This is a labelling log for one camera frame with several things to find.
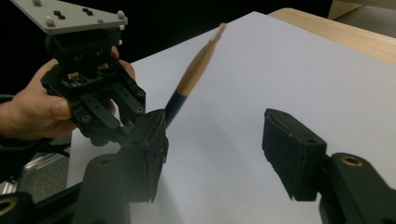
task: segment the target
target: white paper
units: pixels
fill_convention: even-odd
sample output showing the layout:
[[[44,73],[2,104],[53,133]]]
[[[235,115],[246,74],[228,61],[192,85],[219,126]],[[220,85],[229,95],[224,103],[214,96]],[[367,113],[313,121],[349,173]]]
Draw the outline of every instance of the white paper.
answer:
[[[164,108],[212,30],[132,65],[147,111]],[[369,161],[396,188],[396,67],[260,13],[230,22],[167,129],[154,203],[131,203],[132,223],[321,223],[318,199],[289,199],[262,152],[266,108],[292,114],[327,154]],[[73,133],[68,186],[86,163],[120,147]]]

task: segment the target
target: human hand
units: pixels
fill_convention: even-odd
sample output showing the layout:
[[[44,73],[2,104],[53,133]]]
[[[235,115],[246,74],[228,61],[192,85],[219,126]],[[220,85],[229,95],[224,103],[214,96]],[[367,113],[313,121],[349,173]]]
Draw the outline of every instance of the human hand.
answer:
[[[116,48],[112,57],[119,58]],[[41,66],[25,89],[12,101],[0,104],[0,137],[18,140],[62,137],[75,128],[70,119],[72,108],[62,97],[47,95],[41,78],[58,62],[50,60]],[[120,64],[134,78],[132,66],[120,60]]]

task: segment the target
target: gray metal plate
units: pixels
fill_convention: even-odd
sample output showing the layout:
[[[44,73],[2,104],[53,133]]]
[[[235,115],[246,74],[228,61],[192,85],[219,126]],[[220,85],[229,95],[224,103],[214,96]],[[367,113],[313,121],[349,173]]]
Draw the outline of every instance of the gray metal plate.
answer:
[[[58,0],[11,0],[11,2],[49,35],[117,27],[128,23],[127,17],[121,11],[109,13]],[[55,15],[55,11],[59,11],[64,19]]]

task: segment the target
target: screw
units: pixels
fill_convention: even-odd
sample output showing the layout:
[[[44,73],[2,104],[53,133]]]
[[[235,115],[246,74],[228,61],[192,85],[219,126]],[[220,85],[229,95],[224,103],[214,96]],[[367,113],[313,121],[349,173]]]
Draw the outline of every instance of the screw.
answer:
[[[117,12],[117,15],[119,16],[119,19],[120,20],[124,20],[125,19],[125,13],[123,12],[123,11],[118,11]]]
[[[54,20],[52,17],[46,17],[45,23],[46,23],[49,27],[55,26],[55,20]]]

